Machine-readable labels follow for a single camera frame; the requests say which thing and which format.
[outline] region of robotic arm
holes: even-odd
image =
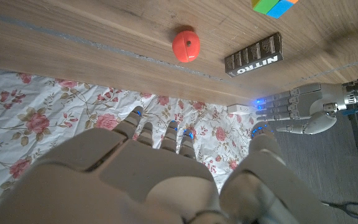
[[[185,130],[172,121],[160,149],[152,125],[132,140],[136,107],[113,131],[94,128],[52,149],[0,203],[0,223],[331,223],[323,205],[281,159],[266,122],[219,196]]]
[[[312,83],[258,99],[258,121],[308,119],[304,125],[277,128],[296,134],[316,134],[334,126],[336,112],[358,106],[358,80],[345,84]]]

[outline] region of gray carpet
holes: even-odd
[[[272,126],[293,121],[272,121]],[[284,161],[310,189],[327,202],[358,202],[358,155],[351,123],[338,115],[331,129],[315,134],[275,133]],[[358,206],[351,206],[358,213]],[[326,207],[334,223],[358,223],[336,208]]]

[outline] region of red ball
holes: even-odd
[[[172,50],[181,62],[191,62],[200,52],[200,38],[193,31],[180,32],[172,42]]]

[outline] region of rubik's cube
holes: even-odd
[[[252,0],[254,11],[278,19],[298,0]]]

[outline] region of floral fabric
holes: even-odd
[[[203,102],[0,70],[0,199],[42,154],[86,129],[112,130],[135,106],[142,106],[144,113],[134,139],[149,121],[158,148],[175,120],[179,133],[193,132],[197,160],[211,171],[219,189],[248,154],[252,115],[228,114],[225,106]]]

